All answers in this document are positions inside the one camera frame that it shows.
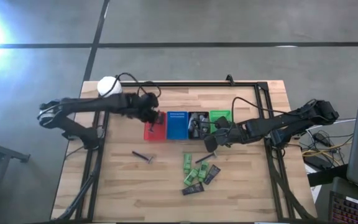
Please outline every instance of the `metal stand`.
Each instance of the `metal stand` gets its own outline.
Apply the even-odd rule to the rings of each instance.
[[[30,158],[29,154],[19,153],[19,152],[13,151],[12,149],[8,149],[8,148],[2,147],[2,146],[0,146],[0,154],[10,156],[11,158],[19,159],[21,162],[27,162]]]
[[[272,102],[270,99],[270,93],[269,93],[269,87],[267,85],[267,82],[239,82],[236,83],[230,75],[226,78],[227,81],[223,82],[161,82],[158,83],[161,87],[167,87],[167,86],[209,86],[209,87],[219,87],[219,86],[236,86],[236,87],[252,87],[255,90],[256,100],[257,100],[257,106],[262,108],[262,98],[260,92],[262,91],[265,95],[265,99],[267,102],[267,109],[273,109],[272,108]],[[123,87],[134,87],[138,86],[137,83],[121,83]],[[153,83],[141,83],[142,86],[154,86]],[[99,116],[100,112],[95,112],[94,120],[93,120],[93,127],[97,128],[99,123]],[[264,113],[262,109],[259,109],[259,116],[261,118],[264,118]],[[269,116],[273,117],[273,113],[270,111]],[[109,119],[109,113],[104,113],[104,119],[103,119],[103,129],[104,131],[107,131],[108,128],[108,119]],[[66,210],[66,212],[60,216],[56,220],[50,220],[49,222],[45,223],[85,223],[85,222],[92,222],[93,215],[94,215],[94,206],[96,202],[96,195],[98,190],[98,182],[99,182],[99,174],[101,170],[101,162],[103,158],[103,151],[104,151],[104,142],[105,142],[105,136],[106,133],[100,138],[99,147],[96,150],[98,155],[96,158],[96,162],[94,165],[93,171],[90,173],[90,166],[91,166],[91,160],[93,156],[93,151],[88,151],[86,160],[85,160],[85,168],[83,172],[83,180],[81,183],[81,190],[78,193],[77,197],[74,199],[73,203],[69,206],[69,208]],[[276,170],[274,163],[273,163],[273,156],[272,156],[272,149],[270,147],[268,139],[264,139],[265,143],[265,151],[266,151],[266,157],[267,157],[267,165],[268,170],[270,173],[270,181],[272,183],[272,191],[273,191],[273,199],[275,202],[276,207],[276,213],[277,218],[279,222],[290,222],[290,223],[319,223],[317,220],[314,219],[299,203],[299,201],[296,199],[294,194],[291,192],[289,186],[288,186],[288,179],[287,179],[287,173],[285,170],[284,160],[283,156],[281,154],[281,151],[277,151],[277,160],[278,160],[278,168],[279,171]],[[284,192],[286,203],[287,203],[287,209],[288,209],[288,216],[289,218],[283,217],[283,210],[281,206],[280,201],[280,195],[278,192],[278,186],[281,187],[281,189]],[[86,192],[91,188],[91,195],[89,199],[89,209],[86,218],[83,217],[83,203],[84,203],[84,196]],[[297,210],[298,214],[301,218],[305,220],[299,220],[295,218],[295,212],[294,209]],[[74,211],[76,211],[75,218],[71,220],[71,216],[73,215]]]

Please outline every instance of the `wooden table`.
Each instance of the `wooden table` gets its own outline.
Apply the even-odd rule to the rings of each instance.
[[[97,82],[84,82],[81,97],[96,97]],[[268,81],[273,108],[290,111],[284,82]],[[136,91],[137,88],[124,88]],[[158,99],[161,111],[229,110],[235,96],[256,103],[253,88],[248,87],[163,87]],[[238,101],[236,122],[258,118],[257,108]],[[75,121],[91,126],[93,113],[78,113]],[[205,191],[183,196],[183,153],[192,153],[194,161],[207,155],[202,141],[143,140],[144,124],[111,114],[106,135],[93,221],[95,222],[252,222],[276,221],[272,186],[263,141],[219,147],[218,157],[209,164],[221,172]],[[67,153],[80,147],[72,141]],[[148,164],[131,151],[154,156]],[[86,151],[72,154],[64,163],[52,218],[58,217],[78,193]],[[313,216],[316,210],[305,166],[298,147],[286,148],[284,157],[291,191]],[[281,192],[286,214],[285,199]],[[83,215],[88,210],[85,200]]]

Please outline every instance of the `concrete floor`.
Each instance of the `concrete floor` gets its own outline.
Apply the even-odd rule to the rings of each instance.
[[[0,0],[0,43],[92,43],[102,5]],[[358,42],[358,0],[111,0],[101,36],[102,43],[340,41]],[[90,49],[0,49],[0,145],[31,154],[28,164],[12,161],[8,168],[0,223],[48,220],[67,141],[35,117],[40,103],[79,95],[89,55]],[[121,72],[139,80],[222,80],[228,73],[282,79],[292,108],[318,98],[342,118],[357,111],[358,47],[97,51],[91,80]],[[349,134],[353,125],[324,130]]]

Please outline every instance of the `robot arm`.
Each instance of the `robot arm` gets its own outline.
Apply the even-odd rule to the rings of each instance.
[[[292,136],[313,125],[333,124],[338,117],[338,112],[330,102],[324,100],[316,100],[312,104],[269,119],[257,118],[233,123],[220,117],[215,124],[218,130],[205,137],[204,143],[208,152],[213,152],[218,145],[230,147],[234,143],[247,144],[270,134],[271,145],[281,147],[288,143]]]
[[[38,120],[41,126],[52,129],[60,128],[65,138],[79,137],[85,149],[96,149],[99,137],[95,128],[86,128],[70,118],[69,114],[77,112],[109,111],[110,113],[137,118],[142,122],[154,123],[158,119],[158,99],[154,93],[139,96],[136,93],[118,93],[105,98],[63,98],[40,105]]]

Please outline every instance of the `laptop keyboard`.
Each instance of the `laptop keyboard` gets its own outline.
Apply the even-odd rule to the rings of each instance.
[[[334,196],[332,220],[339,223],[358,223],[358,203]]]

